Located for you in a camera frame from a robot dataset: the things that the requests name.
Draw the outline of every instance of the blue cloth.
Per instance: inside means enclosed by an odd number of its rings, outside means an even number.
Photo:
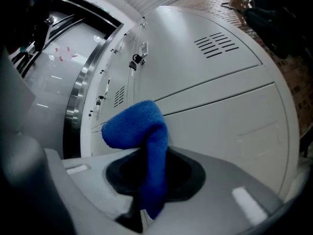
[[[102,126],[102,138],[111,148],[146,147],[147,176],[139,189],[140,209],[154,219],[167,194],[166,150],[168,132],[153,101],[142,101],[117,114]]]

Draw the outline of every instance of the black rubber seal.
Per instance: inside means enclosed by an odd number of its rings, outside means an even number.
[[[106,178],[116,192],[129,196],[138,196],[146,174],[147,152],[144,148],[112,162],[106,170]],[[186,201],[203,186],[205,171],[197,161],[168,148],[166,178],[166,202]]]

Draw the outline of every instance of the locker vent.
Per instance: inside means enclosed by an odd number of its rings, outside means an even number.
[[[96,121],[99,120],[99,116],[100,116],[100,110],[97,111],[97,115],[96,115]]]
[[[114,108],[124,102],[125,86],[115,93]]]
[[[221,32],[196,40],[195,44],[206,58],[239,48]]]

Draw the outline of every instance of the white panel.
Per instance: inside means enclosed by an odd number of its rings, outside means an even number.
[[[148,14],[139,45],[146,41],[149,54],[135,73],[135,102],[159,100],[261,64],[246,45],[216,23],[165,7]]]
[[[112,149],[104,142],[101,131],[91,134],[91,155],[99,156],[121,151],[120,149]]]
[[[279,192],[288,157],[275,85],[165,117],[169,145],[229,161]]]
[[[273,83],[264,66],[243,70],[156,101],[164,115],[251,91]]]

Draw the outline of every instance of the gray plastic surface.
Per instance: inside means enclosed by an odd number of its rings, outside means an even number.
[[[67,174],[56,151],[46,149],[45,153],[54,184],[78,235],[136,234],[110,220],[81,193]]]
[[[206,181],[200,191],[190,200],[166,203],[146,234],[202,235],[209,232],[218,235],[233,235],[251,228],[231,194],[231,191],[237,187],[245,187],[268,213],[274,213],[282,205],[273,191],[237,166],[188,150],[171,148],[201,163],[206,172]],[[100,181],[104,170],[110,162],[133,151],[125,150],[110,155],[65,160],[63,164],[66,168],[81,164],[90,167],[86,171],[71,174],[71,178],[94,205],[104,210],[107,207],[103,205],[105,201],[101,198],[105,195],[99,197],[99,193],[108,187],[106,179]]]
[[[13,67],[8,58],[7,50],[1,46],[0,51],[0,130],[18,132],[21,130],[35,95]]]

